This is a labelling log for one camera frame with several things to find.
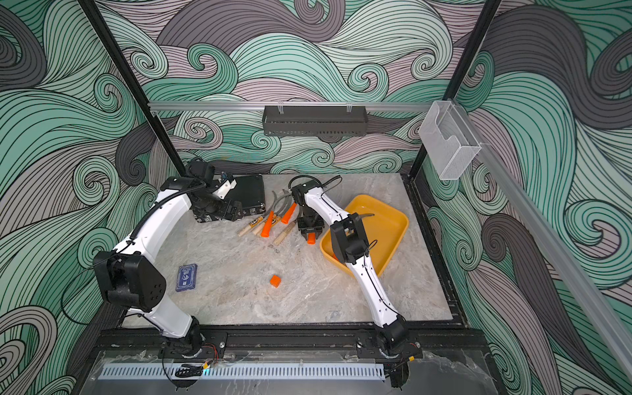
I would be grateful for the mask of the clear acrylic wall holder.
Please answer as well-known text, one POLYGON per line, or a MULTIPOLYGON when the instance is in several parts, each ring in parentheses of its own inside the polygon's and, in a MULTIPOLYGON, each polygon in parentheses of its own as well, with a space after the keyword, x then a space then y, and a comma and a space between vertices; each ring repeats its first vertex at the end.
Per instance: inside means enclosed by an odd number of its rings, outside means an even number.
POLYGON ((419 136, 442 181, 459 179, 482 149, 466 110, 452 100, 431 105, 419 136))

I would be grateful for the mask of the small orange block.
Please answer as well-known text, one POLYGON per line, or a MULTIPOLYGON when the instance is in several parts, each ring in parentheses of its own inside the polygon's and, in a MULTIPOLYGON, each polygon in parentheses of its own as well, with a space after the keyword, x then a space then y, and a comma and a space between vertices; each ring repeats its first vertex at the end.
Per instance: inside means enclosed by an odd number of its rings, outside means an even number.
POLYGON ((277 275, 273 275, 271 280, 270 280, 270 284, 275 287, 278 288, 281 285, 281 278, 277 275))

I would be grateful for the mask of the black wall shelf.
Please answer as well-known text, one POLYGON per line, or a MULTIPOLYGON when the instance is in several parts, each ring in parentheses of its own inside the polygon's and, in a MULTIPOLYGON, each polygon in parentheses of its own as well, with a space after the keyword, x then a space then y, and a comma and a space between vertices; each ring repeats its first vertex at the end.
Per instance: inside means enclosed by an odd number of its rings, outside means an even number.
POLYGON ((263 111, 263 131, 271 137, 364 136, 365 107, 351 105, 272 105, 263 111))

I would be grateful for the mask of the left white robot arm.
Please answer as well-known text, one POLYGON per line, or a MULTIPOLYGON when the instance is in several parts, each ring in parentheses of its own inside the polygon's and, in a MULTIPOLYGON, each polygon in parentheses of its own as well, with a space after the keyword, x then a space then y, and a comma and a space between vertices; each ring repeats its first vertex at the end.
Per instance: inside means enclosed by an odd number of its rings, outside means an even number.
POLYGON ((217 176, 213 165, 199 157, 192 159, 183 176, 169 177, 161 185, 156 201, 131 233, 94 258, 92 268, 103 301, 141 315, 186 357, 202 350, 199 321, 168 296, 166 278, 154 262, 187 212, 200 222, 240 219, 241 203, 227 199, 237 184, 232 174, 217 176))

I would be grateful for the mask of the yellow plastic tray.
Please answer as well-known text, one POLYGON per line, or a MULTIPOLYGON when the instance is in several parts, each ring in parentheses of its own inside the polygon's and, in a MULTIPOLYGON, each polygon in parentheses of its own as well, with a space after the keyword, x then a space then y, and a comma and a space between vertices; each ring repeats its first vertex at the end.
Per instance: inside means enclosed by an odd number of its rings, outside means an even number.
POLYGON ((361 194, 347 205, 350 213, 373 213, 373 217, 362 218, 369 242, 375 242, 370 258, 378 277, 390 263, 409 227, 409 219, 403 213, 380 200, 361 194))

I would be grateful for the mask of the black ribbed storage case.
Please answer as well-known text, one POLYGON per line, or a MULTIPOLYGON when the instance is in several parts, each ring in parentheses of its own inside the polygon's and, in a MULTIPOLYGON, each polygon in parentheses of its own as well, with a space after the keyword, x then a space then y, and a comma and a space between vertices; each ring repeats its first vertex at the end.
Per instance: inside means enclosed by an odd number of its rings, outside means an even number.
POLYGON ((266 212, 266 198, 261 174, 242 175, 235 178, 236 186, 225 199, 235 209, 236 219, 261 215, 266 212))

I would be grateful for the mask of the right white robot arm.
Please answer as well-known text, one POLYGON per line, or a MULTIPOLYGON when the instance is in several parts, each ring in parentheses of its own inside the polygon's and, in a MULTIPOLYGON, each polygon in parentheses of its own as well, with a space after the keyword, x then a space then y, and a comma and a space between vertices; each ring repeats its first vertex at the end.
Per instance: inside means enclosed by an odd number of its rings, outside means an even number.
POLYGON ((343 210, 326 194, 326 186, 336 179, 340 176, 323 183, 312 175, 300 174, 288 182, 291 197, 300 208, 297 226, 309 242, 329 227, 334 257, 359 283, 370 308, 378 347, 393 358, 408 341, 406 320, 388 299, 375 271, 370 252, 376 243, 369 241, 361 215, 343 210))

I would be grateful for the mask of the blue card pack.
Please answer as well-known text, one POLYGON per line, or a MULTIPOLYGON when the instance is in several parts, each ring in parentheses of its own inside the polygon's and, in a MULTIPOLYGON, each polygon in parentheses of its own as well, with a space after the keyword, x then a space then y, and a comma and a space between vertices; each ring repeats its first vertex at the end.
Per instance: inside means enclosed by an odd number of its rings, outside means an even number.
POLYGON ((177 281, 175 285, 176 292, 191 291, 196 287, 198 265, 191 263, 180 266, 177 274, 177 281))

